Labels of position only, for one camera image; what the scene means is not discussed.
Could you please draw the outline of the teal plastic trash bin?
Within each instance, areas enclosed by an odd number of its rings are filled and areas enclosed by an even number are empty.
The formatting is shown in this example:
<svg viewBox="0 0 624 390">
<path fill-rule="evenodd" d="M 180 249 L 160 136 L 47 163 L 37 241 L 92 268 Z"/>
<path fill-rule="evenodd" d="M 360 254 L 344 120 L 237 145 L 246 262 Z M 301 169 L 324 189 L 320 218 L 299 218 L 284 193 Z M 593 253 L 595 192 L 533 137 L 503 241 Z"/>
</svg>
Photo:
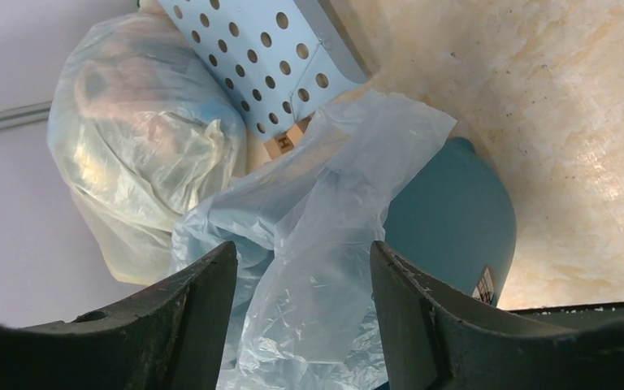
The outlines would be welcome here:
<svg viewBox="0 0 624 390">
<path fill-rule="evenodd" d="M 514 206 L 470 141 L 454 137 L 391 202 L 385 241 L 421 271 L 496 306 L 517 240 Z"/>
</svg>

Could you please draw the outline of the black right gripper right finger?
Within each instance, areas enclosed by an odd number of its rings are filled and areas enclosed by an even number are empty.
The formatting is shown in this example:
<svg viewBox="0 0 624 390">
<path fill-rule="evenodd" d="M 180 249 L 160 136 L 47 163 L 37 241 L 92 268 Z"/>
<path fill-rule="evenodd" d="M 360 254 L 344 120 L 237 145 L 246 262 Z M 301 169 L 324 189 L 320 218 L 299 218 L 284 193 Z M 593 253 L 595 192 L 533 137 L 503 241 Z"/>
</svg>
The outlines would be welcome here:
<svg viewBox="0 0 624 390">
<path fill-rule="evenodd" d="M 624 317 L 500 310 L 376 241 L 370 271 L 392 389 L 624 389 Z"/>
</svg>

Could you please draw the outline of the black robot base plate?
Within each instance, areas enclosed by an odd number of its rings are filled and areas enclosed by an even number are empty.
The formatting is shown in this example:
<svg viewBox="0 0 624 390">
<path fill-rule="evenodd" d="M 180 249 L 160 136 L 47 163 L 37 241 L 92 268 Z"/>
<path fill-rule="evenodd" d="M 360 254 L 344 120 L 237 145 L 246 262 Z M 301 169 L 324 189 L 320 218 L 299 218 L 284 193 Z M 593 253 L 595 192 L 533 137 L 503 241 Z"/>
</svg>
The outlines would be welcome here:
<svg viewBox="0 0 624 390">
<path fill-rule="evenodd" d="M 581 318 L 591 318 L 597 316 L 624 317 L 624 301 L 520 309 L 511 310 L 510 313 L 525 317 L 531 317 L 533 315 L 578 315 Z"/>
</svg>

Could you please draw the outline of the light blue trash bag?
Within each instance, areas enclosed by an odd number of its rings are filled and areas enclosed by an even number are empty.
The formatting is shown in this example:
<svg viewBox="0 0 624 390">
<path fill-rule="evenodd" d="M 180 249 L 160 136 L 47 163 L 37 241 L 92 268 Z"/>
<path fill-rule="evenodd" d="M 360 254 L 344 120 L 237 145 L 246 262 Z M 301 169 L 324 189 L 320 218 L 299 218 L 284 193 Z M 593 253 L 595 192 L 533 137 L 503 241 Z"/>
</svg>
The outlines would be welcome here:
<svg viewBox="0 0 624 390">
<path fill-rule="evenodd" d="M 236 246 L 220 389 L 374 389 L 387 370 L 370 248 L 455 120 L 399 93 L 329 103 L 291 152 L 192 208 L 171 271 Z"/>
</svg>

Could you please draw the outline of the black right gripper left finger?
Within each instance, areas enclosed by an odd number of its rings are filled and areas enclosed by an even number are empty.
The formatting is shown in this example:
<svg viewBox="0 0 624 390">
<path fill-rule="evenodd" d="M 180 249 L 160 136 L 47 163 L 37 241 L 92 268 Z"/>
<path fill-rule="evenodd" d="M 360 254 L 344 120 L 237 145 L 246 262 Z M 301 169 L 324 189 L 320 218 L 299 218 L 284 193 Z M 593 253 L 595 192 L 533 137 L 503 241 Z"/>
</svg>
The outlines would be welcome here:
<svg viewBox="0 0 624 390">
<path fill-rule="evenodd" d="M 0 325 L 0 389 L 213 389 L 236 271 L 226 242 L 69 323 Z"/>
</svg>

